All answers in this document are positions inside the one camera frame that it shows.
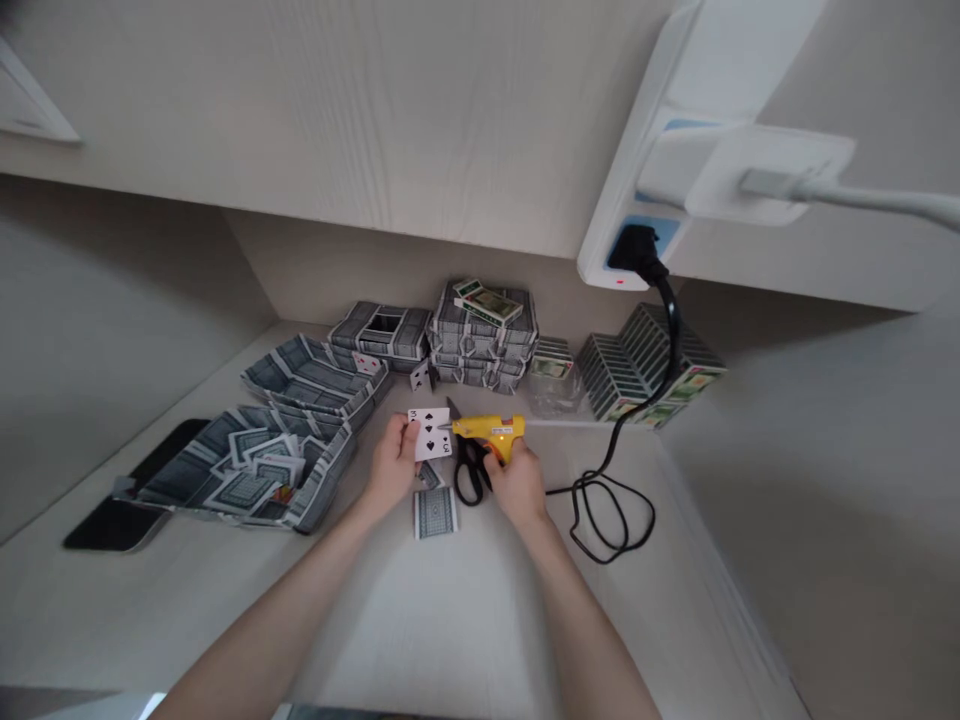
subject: clear plastic container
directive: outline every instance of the clear plastic container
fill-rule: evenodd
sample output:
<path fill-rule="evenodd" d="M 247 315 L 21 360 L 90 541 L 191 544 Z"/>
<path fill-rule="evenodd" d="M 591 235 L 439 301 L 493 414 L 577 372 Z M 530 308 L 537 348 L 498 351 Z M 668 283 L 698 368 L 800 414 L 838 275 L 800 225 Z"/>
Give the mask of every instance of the clear plastic container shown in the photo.
<path fill-rule="evenodd" d="M 534 415 L 544 419 L 573 417 L 583 401 L 583 381 L 576 365 L 563 379 L 527 374 L 527 393 Z"/>

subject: left hand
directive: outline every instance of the left hand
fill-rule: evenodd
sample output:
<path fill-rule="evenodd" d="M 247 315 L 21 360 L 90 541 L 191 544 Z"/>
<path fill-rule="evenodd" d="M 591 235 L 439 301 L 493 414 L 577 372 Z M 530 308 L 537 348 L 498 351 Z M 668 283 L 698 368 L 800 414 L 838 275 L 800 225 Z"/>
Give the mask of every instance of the left hand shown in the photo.
<path fill-rule="evenodd" d="M 387 515 L 410 494 L 420 463 L 414 460 L 420 423 L 407 423 L 407 416 L 394 413 L 373 451 L 370 480 L 359 505 L 374 521 Z"/>

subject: yellow glue gun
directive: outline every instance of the yellow glue gun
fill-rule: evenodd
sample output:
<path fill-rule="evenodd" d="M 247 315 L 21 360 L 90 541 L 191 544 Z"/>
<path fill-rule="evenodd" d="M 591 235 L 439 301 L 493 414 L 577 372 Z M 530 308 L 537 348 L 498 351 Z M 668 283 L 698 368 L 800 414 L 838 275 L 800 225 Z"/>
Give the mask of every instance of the yellow glue gun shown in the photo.
<path fill-rule="evenodd" d="M 502 418 L 499 415 L 474 415 L 450 423 L 450 429 L 460 437 L 474 438 L 489 447 L 501 463 L 510 462 L 513 441 L 523 437 L 527 422 L 523 415 Z"/>

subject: black power cord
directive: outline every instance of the black power cord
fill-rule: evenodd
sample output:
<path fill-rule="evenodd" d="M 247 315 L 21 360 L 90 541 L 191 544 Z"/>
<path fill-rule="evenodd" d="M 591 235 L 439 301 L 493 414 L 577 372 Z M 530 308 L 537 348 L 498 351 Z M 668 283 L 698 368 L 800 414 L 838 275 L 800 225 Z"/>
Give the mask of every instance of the black power cord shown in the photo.
<path fill-rule="evenodd" d="M 657 240 L 657 235 L 652 228 L 628 226 L 621 233 L 617 241 L 617 246 L 614 248 L 614 251 L 611 254 L 607 264 L 611 268 L 632 270 L 636 272 L 641 278 L 643 278 L 644 282 L 651 287 L 655 287 L 660 293 L 660 298 L 663 301 L 663 306 L 667 312 L 667 327 L 670 336 L 670 358 L 667 363 L 667 369 L 664 371 L 663 379 L 660 381 L 660 386 L 654 391 L 653 395 L 647 398 L 645 402 L 638 405 L 633 410 L 624 413 L 617 420 L 616 424 L 613 426 L 613 432 L 610 433 L 610 444 L 607 446 L 607 454 L 603 458 L 603 462 L 600 463 L 599 468 L 596 470 L 587 470 L 585 473 L 583 473 L 583 475 L 574 480 L 573 484 L 568 487 L 550 490 L 547 492 L 547 495 L 570 493 L 570 496 L 573 499 L 574 518 L 573 525 L 570 528 L 570 537 L 573 538 L 573 541 L 581 550 L 583 550 L 587 557 L 600 565 L 609 565 L 624 553 L 628 553 L 632 550 L 643 547 L 647 540 L 650 539 L 650 535 L 653 534 L 653 526 L 657 521 L 656 508 L 654 508 L 653 503 L 650 502 L 650 499 L 646 495 L 639 490 L 634 490 L 633 488 L 614 480 L 612 477 L 606 474 L 606 469 L 613 460 L 614 453 L 617 451 L 617 440 L 620 438 L 620 431 L 623 429 L 623 424 L 633 416 L 642 413 L 651 405 L 659 402 L 659 400 L 667 393 L 667 390 L 670 389 L 670 386 L 676 379 L 677 373 L 680 369 L 680 334 L 683 329 L 683 324 L 680 320 L 680 310 L 677 307 L 677 299 L 673 295 L 673 289 L 670 287 L 669 282 L 667 282 L 667 276 L 670 274 L 670 271 L 664 267 L 663 263 L 661 263 L 657 257 Z M 620 502 L 617 500 L 613 489 L 607 485 L 607 482 L 613 483 L 617 487 L 633 493 L 643 500 L 650 508 L 650 522 L 647 524 L 647 528 L 644 530 L 643 535 L 640 536 L 639 540 L 636 540 L 632 543 L 630 542 L 630 528 L 627 523 L 627 516 L 624 514 L 623 508 L 620 506 Z M 620 515 L 620 523 L 623 527 L 622 542 L 611 542 L 597 525 L 597 521 L 593 517 L 593 510 L 590 508 L 590 497 L 587 494 L 587 489 L 590 487 L 601 487 L 606 490 L 607 494 L 610 496 L 610 501 L 613 503 L 617 514 Z M 583 541 L 577 537 L 576 529 L 580 526 L 580 501 L 577 498 L 577 493 L 581 493 L 583 495 L 583 505 L 587 511 L 587 518 L 589 518 L 590 524 L 593 526 L 593 530 L 597 534 L 597 537 L 600 538 L 600 541 L 604 545 L 613 551 L 613 554 L 607 558 L 597 557 L 597 555 L 591 552 L 591 550 L 583 543 Z"/>

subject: smartphone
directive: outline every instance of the smartphone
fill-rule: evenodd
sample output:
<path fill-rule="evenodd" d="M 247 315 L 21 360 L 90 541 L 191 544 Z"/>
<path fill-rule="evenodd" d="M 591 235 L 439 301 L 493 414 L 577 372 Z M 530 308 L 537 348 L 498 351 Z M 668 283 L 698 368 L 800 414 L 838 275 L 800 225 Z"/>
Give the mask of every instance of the smartphone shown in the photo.
<path fill-rule="evenodd" d="M 139 490 L 195 438 L 208 420 L 180 423 L 153 452 L 130 473 Z M 145 508 L 112 497 L 104 498 L 63 541 L 66 550 L 133 552 L 146 545 L 169 519 L 170 511 Z"/>

